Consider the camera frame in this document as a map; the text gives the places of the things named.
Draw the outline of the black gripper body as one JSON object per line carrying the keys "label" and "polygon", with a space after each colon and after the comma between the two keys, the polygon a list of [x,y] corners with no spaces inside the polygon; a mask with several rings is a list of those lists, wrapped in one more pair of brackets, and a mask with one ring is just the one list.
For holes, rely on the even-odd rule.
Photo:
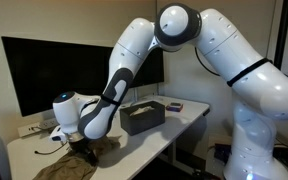
{"label": "black gripper body", "polygon": [[70,142],[69,145],[74,155],[79,155],[90,164],[98,163],[98,159],[94,152],[88,147],[89,140],[81,139],[76,142]]}

